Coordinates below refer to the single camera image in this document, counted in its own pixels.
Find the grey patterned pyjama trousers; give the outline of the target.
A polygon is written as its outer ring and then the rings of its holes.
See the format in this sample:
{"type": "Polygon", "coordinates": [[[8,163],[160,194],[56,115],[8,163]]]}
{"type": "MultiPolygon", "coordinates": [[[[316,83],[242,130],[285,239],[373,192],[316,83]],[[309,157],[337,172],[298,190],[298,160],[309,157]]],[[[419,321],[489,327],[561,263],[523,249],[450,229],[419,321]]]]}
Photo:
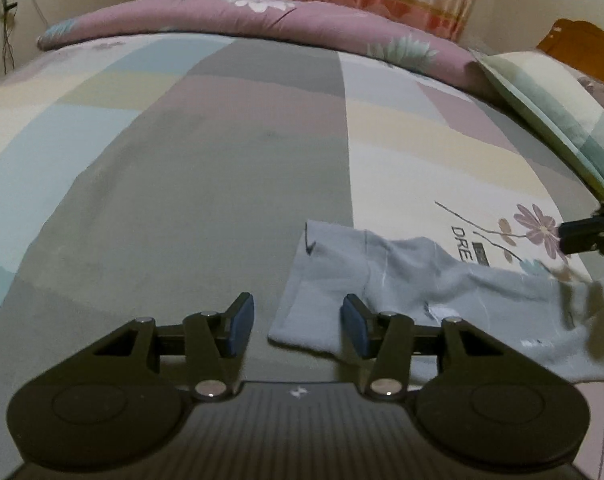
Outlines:
{"type": "Polygon", "coordinates": [[[560,282],[461,262],[425,237],[308,221],[269,339],[355,362],[340,320],[349,294],[419,325],[459,316],[569,382],[604,380],[604,278],[560,282]]]}

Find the small floral back pillow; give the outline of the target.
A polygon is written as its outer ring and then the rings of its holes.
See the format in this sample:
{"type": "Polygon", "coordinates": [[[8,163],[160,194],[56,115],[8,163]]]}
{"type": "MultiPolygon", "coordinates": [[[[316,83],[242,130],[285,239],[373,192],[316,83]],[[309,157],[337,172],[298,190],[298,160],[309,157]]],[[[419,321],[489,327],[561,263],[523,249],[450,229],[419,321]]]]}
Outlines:
{"type": "Polygon", "coordinates": [[[588,75],[580,75],[578,81],[581,86],[604,108],[604,82],[588,75]]]}

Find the checked pastel pillow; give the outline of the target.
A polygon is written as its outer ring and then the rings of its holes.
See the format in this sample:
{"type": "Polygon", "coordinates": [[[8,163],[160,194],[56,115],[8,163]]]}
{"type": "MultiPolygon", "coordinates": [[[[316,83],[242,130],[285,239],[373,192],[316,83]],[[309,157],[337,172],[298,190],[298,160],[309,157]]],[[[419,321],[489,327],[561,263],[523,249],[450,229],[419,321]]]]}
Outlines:
{"type": "Polygon", "coordinates": [[[533,51],[478,55],[497,92],[604,198],[604,108],[564,64],[533,51]]]}

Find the wooden headboard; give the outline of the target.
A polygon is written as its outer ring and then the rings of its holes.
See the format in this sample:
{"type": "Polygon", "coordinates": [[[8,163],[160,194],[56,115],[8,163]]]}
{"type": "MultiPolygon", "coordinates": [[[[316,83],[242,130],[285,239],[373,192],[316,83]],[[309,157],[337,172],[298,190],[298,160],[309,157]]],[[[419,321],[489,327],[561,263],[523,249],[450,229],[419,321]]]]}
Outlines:
{"type": "Polygon", "coordinates": [[[596,25],[560,18],[536,47],[555,60],[604,82],[604,30],[596,25]]]}

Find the checked patchwork bed sheet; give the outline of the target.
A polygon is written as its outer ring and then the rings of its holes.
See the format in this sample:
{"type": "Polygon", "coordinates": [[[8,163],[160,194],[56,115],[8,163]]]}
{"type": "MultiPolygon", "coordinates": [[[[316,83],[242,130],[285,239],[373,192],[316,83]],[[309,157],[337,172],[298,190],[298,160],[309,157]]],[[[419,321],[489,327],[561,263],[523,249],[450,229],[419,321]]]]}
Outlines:
{"type": "Polygon", "coordinates": [[[132,318],[251,292],[243,378],[354,378],[268,338],[308,221],[583,281],[604,257],[552,257],[543,229],[596,205],[511,110],[359,55],[199,34],[41,55],[0,82],[0,479],[12,394],[132,318]]]}

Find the purple floral rolled quilt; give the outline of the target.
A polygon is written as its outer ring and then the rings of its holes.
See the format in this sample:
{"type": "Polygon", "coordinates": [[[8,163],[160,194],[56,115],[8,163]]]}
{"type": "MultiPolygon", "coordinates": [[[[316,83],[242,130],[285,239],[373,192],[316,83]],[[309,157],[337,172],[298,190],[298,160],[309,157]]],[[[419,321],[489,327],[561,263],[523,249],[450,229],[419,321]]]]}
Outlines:
{"type": "Polygon", "coordinates": [[[502,97],[466,49],[363,10],[291,0],[134,0],[49,27],[41,51],[115,36],[201,32],[342,51],[449,84],[477,98],[502,97]]]}

